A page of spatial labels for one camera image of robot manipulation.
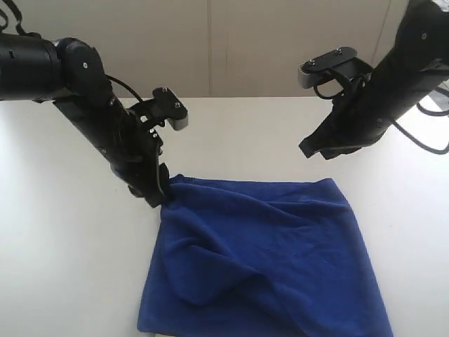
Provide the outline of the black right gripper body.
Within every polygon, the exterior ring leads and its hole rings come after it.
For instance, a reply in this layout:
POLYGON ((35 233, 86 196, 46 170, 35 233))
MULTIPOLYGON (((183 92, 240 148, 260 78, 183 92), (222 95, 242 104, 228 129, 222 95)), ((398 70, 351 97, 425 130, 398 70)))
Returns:
POLYGON ((337 66, 326 78, 337 80, 343 92, 333 99, 331 113, 317 128, 329 132, 326 147, 366 147, 385 132, 389 116, 389 70, 380 63, 371 73, 360 66, 337 66))

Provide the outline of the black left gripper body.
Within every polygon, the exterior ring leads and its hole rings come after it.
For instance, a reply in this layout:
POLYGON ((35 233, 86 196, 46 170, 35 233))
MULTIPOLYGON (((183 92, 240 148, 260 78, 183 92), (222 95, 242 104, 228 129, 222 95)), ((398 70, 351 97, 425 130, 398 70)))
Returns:
POLYGON ((153 116, 153 107, 154 101, 136 103, 119 122, 117 144, 121 162, 115 166, 115 174, 127 184, 134 197, 157 207, 163 201, 159 186, 163 141, 155 127, 164 126, 165 122, 153 116))

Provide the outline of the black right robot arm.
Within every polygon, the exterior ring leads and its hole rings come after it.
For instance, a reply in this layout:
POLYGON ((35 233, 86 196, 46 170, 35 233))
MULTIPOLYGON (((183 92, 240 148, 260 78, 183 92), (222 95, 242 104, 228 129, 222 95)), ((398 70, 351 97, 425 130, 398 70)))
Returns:
POLYGON ((394 44, 376 67, 339 47, 298 68, 303 88, 333 104, 330 114, 299 144, 305 157, 351 154, 375 144, 390 126, 448 80, 448 2, 409 7, 394 44))

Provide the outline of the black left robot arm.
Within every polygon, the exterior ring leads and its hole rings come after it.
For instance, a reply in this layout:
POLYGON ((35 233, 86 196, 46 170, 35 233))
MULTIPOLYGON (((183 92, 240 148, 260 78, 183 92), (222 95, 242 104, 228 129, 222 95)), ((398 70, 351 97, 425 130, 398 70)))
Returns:
POLYGON ((115 95, 98 52, 78 39, 55 43, 1 35, 1 100, 51 102, 109 162, 131 194, 155 208, 169 198, 163 144, 143 113, 115 95))

